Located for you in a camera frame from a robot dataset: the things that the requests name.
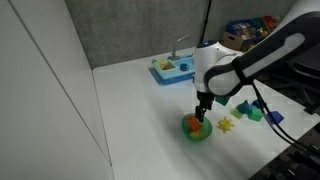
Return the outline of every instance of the yellow star toy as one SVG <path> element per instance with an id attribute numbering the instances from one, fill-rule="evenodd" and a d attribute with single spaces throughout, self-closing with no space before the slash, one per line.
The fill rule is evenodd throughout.
<path id="1" fill-rule="evenodd" d="M 232 124 L 231 119 L 227 119 L 226 117 L 224 117 L 223 120 L 220 120 L 218 123 L 219 123 L 219 126 L 217 127 L 221 129 L 223 133 L 230 131 L 231 127 L 234 127 L 234 124 Z"/>

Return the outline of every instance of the blue toy sink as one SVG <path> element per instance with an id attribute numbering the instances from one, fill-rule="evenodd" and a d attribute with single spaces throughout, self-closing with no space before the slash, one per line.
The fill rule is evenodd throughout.
<path id="1" fill-rule="evenodd" d="M 164 85 L 192 79 L 194 74 L 194 59 L 192 55 L 181 56 L 180 60 L 153 60 L 152 65 Z"/>

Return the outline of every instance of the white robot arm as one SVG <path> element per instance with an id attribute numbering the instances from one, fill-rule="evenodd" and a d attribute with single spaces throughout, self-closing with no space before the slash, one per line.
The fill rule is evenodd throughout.
<path id="1" fill-rule="evenodd" d="M 200 105 L 196 117 L 203 120 L 214 96 L 235 95 L 275 63 L 285 63 L 319 43 L 320 1 L 298 0 L 277 29 L 244 54 L 217 41 L 198 45 L 194 83 Z"/>

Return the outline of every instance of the white table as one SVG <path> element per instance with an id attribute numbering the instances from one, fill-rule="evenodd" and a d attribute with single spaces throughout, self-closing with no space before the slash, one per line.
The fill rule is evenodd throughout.
<path id="1" fill-rule="evenodd" d="M 192 53 L 194 49 L 179 51 Z M 116 180 L 213 180 L 248 179 L 289 146 L 263 119 L 236 119 L 230 111 L 244 100 L 256 99 L 251 87 L 244 87 L 227 106 L 213 103 L 207 111 L 212 135 L 203 142 L 190 142 L 181 120 L 198 105 L 191 80 L 160 86 L 149 68 L 152 59 L 138 59 L 94 70 L 108 146 Z M 271 110 L 285 120 L 281 126 L 294 138 L 316 125 L 318 115 L 256 81 Z M 224 116 L 235 127 L 224 134 L 217 122 Z"/>

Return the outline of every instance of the white wall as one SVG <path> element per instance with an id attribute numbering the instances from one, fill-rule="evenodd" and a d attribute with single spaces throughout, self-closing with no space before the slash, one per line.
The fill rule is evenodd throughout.
<path id="1" fill-rule="evenodd" d="M 6 0 L 0 0 L 0 24 L 0 179 L 113 179 L 103 151 Z"/>
<path id="2" fill-rule="evenodd" d="M 109 156 L 92 72 L 64 0 L 10 0 Z"/>

